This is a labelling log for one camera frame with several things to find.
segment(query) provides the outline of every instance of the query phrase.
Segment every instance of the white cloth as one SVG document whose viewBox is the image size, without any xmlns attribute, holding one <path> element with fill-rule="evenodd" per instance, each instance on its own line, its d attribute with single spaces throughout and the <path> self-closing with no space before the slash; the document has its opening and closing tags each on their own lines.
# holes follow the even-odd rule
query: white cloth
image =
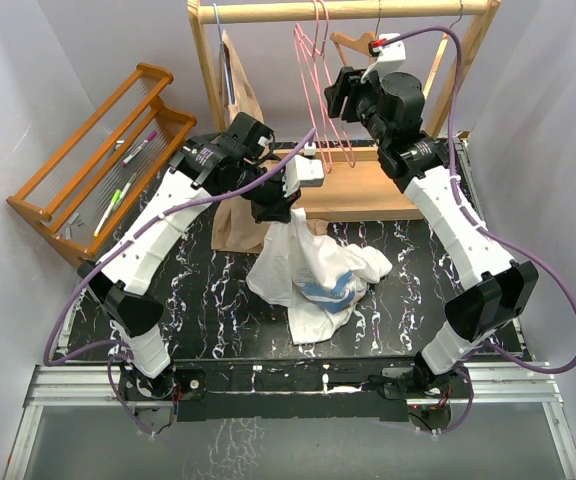
<svg viewBox="0 0 576 480">
<path fill-rule="evenodd" d="M 348 322 L 368 284 L 378 283 L 392 264 L 372 247 L 342 247 L 313 235 L 303 208 L 291 214 L 290 223 L 271 225 L 246 282 L 266 302 L 288 307 L 296 345 L 321 342 Z"/>
</svg>

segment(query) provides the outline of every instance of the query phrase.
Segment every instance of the wooden rack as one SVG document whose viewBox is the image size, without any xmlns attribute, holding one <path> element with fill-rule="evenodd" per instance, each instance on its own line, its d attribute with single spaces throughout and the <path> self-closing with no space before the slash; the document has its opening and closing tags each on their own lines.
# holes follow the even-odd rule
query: wooden rack
<svg viewBox="0 0 576 480">
<path fill-rule="evenodd" d="M 501 0 L 363 0 L 328 1 L 326 8 L 331 20 L 392 17 L 455 16 L 460 13 L 472 16 L 470 25 L 462 38 L 463 74 L 466 78 L 479 47 L 499 8 Z M 215 11 L 212 6 L 201 6 L 200 0 L 188 0 L 188 16 L 192 28 L 199 66 L 208 95 L 208 102 L 215 126 L 223 131 L 226 128 L 223 106 L 219 99 L 219 86 L 215 76 L 212 55 L 206 38 L 204 25 L 215 24 Z M 312 2 L 268 3 L 219 6 L 219 21 L 222 24 L 307 21 L 315 19 L 315 8 L 319 17 L 324 16 L 321 4 Z M 431 67 L 427 86 L 432 84 L 445 51 L 442 40 Z M 431 136 L 438 136 L 448 117 L 452 99 L 452 85 L 456 65 L 453 62 L 448 77 L 441 87 L 437 103 L 424 125 Z M 416 208 L 392 184 L 379 181 L 383 177 L 377 162 L 375 148 L 365 149 L 357 162 L 354 175 L 347 172 L 345 156 L 340 148 L 333 150 L 333 171 L 327 175 L 324 186 L 317 192 L 304 191 L 300 206 L 306 208 L 310 217 L 329 221 L 396 220 L 421 218 Z M 343 189 L 343 205 L 339 205 Z"/>
<path fill-rule="evenodd" d="M 161 101 L 160 93 L 172 81 L 168 70 L 137 65 L 81 128 L 6 200 L 71 264 L 95 258 L 142 190 L 196 125 L 194 116 Z M 152 131 L 157 132 L 155 139 L 122 169 L 119 159 Z M 118 140 L 123 143 L 116 148 Z M 126 198 L 94 237 L 112 193 L 133 173 L 136 180 Z M 68 225 L 73 216 L 82 221 L 74 235 L 70 232 L 75 227 Z M 70 235 L 64 235 L 66 229 Z"/>
</svg>

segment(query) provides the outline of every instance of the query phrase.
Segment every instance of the gray floor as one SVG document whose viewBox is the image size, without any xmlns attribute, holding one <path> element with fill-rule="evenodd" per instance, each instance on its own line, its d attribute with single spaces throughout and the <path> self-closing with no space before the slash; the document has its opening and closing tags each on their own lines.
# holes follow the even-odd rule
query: gray floor
<svg viewBox="0 0 576 480">
<path fill-rule="evenodd" d="M 166 438 L 138 436 L 119 408 L 46 408 L 26 479 L 564 478 L 540 404 L 476 404 L 437 441 L 371 419 L 208 421 Z"/>
</svg>

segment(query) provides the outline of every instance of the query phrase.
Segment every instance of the purple marker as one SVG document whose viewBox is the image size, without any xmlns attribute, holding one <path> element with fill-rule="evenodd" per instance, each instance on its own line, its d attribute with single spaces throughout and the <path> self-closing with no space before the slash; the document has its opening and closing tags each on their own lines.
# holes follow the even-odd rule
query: purple marker
<svg viewBox="0 0 576 480">
<path fill-rule="evenodd" d="M 152 132 L 150 135 L 148 135 L 148 137 L 146 138 L 146 140 L 144 140 L 143 142 L 141 142 L 136 148 L 134 148 L 132 150 L 132 152 L 130 152 L 128 154 L 128 156 L 126 158 L 124 158 L 121 162 L 122 166 L 126 166 L 128 165 L 128 162 L 130 162 L 130 160 L 132 160 L 133 158 L 135 158 L 139 152 L 141 152 L 141 149 L 144 148 L 146 145 L 148 145 L 148 142 L 152 142 L 155 137 L 157 136 L 157 131 Z"/>
</svg>

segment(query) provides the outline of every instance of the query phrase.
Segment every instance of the brown garment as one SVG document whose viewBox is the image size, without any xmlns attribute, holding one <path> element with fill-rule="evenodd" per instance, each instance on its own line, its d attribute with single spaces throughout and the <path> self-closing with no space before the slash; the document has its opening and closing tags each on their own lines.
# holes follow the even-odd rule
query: brown garment
<svg viewBox="0 0 576 480">
<path fill-rule="evenodd" d="M 219 62 L 220 86 L 222 104 L 227 110 L 230 124 L 239 112 L 245 112 L 260 122 L 264 121 L 261 107 L 255 97 L 248 78 L 244 72 L 239 56 L 235 51 L 230 37 L 223 32 L 224 49 L 229 60 L 230 76 L 235 94 L 235 104 L 228 105 L 228 90 L 225 83 L 224 64 Z M 221 202 L 215 213 L 212 226 L 212 248 L 227 252 L 260 253 L 264 246 L 264 237 L 270 223 L 255 223 L 251 213 L 250 200 L 235 197 Z M 324 235 L 328 222 L 324 220 L 309 220 L 308 227 L 315 235 Z"/>
</svg>

